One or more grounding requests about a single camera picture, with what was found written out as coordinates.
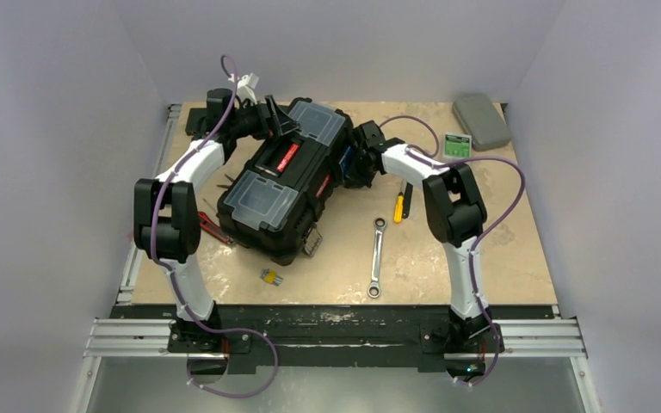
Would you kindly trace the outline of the black plastic toolbox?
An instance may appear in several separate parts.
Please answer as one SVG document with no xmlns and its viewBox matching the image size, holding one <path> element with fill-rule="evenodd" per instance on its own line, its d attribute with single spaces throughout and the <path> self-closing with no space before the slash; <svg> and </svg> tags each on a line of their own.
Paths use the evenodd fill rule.
<svg viewBox="0 0 661 413">
<path fill-rule="evenodd" d="M 282 105 L 296 132 L 265 139 L 218 199 L 219 225 L 234 241 L 287 266 L 314 245 L 308 238 L 353 157 L 353 122 L 309 98 Z"/>
</svg>

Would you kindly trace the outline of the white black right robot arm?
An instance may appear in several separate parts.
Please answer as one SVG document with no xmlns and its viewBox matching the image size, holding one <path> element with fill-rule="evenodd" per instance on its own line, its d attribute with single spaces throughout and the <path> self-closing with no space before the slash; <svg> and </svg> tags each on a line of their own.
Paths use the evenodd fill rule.
<svg viewBox="0 0 661 413">
<path fill-rule="evenodd" d="M 416 145 L 388 139 L 373 121 L 355 127 L 352 142 L 355 157 L 348 178 L 354 185 L 368 186 L 377 174 L 389 174 L 422 192 L 429 231 L 444 248 L 448 263 L 448 337 L 458 349 L 472 348 L 491 327 L 477 251 L 487 211 L 472 169 L 441 163 Z"/>
</svg>

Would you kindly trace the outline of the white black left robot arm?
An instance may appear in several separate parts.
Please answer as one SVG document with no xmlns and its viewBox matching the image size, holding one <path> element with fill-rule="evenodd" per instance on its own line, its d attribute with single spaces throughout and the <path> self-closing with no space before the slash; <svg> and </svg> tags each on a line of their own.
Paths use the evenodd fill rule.
<svg viewBox="0 0 661 413">
<path fill-rule="evenodd" d="M 201 241 L 196 191 L 226 164 L 239 139 L 278 139 L 299 127 L 272 95 L 259 103 L 244 100 L 239 106 L 235 93 L 230 93 L 221 103 L 225 109 L 211 130 L 194 139 L 165 172 L 139 179 L 133 196 L 134 242 L 164 271 L 176 301 L 176 316 L 194 323 L 188 339 L 202 352 L 215 350 L 222 335 L 234 330 L 210 321 L 215 301 L 196 257 Z"/>
</svg>

